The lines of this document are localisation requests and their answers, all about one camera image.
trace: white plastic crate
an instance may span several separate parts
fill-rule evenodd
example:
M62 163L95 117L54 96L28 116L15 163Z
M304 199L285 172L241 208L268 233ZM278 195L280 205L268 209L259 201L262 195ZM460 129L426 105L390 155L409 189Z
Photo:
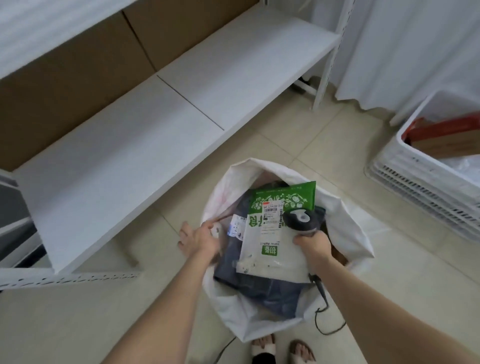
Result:
M367 166L366 174L460 235L480 242L480 185L402 140L419 117L440 121L478 110L478 100L453 91L432 93Z

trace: white sack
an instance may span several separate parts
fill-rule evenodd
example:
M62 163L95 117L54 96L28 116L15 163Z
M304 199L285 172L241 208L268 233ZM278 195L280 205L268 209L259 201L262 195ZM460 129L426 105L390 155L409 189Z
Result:
M289 185L309 181L280 164L249 158L230 166L217 183L205 206L202 222L224 216L226 211L232 210L237 200L266 171L275 174ZM326 209L330 240L349 261L347 269L355 272L368 265L369 258L373 258L373 248L340 198L317 186L315 204ZM293 327L302 320L312 318L315 310L325 305L317 288L312 287L300 296L297 317L281 319L232 288L214 281L214 270L214 266L207 269L203 279L204 290L222 321L242 342Z

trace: tiled floor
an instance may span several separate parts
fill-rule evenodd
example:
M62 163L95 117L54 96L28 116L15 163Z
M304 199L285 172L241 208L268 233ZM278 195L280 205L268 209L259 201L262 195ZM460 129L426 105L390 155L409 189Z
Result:
M480 353L480 245L364 176L367 160L393 135L383 121L331 97L312 113L310 102L283 93L116 237L144 268L140 278L0 294L1 362L99 363L180 268L181 222L199 223L215 183L248 157L290 166L341 196L375 249L371 269L360 277ZM335 308L319 317L324 329L341 321ZM211 363L231 337L203 294L188 362ZM324 337L305 322L276 337L279 363L293 338L311 344L319 363L365 362L348 328ZM248 345L236 340L220 362L248 360Z

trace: forearm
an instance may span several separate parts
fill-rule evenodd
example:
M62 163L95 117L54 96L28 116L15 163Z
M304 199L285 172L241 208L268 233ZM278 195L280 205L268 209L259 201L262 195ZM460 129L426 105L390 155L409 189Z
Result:
M477 363L458 342L363 283L332 257L314 267L368 363Z
M183 363L204 273L212 257L190 256L175 278L104 360L110 363Z

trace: sandal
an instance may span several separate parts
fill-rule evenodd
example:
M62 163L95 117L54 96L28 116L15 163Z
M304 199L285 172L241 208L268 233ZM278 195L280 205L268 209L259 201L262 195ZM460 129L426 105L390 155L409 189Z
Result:
M275 356L275 354L276 354L275 335L274 334L271 334L271 335L272 335L273 343L265 344L265 347L263 347L263 348L260 345L253 345L252 344L252 357L255 357L259 354L263 354L264 352L267 352L267 353Z
M295 354L295 349L297 347L297 344L301 344L307 348L309 353L312 355L313 361L312 360L305 361L301 356ZM313 354L313 351L310 349L310 346L308 346L302 340L298 340L298 339L295 339L290 343L290 346L288 348L288 362L289 364L316 364L317 363L315 359L315 355Z

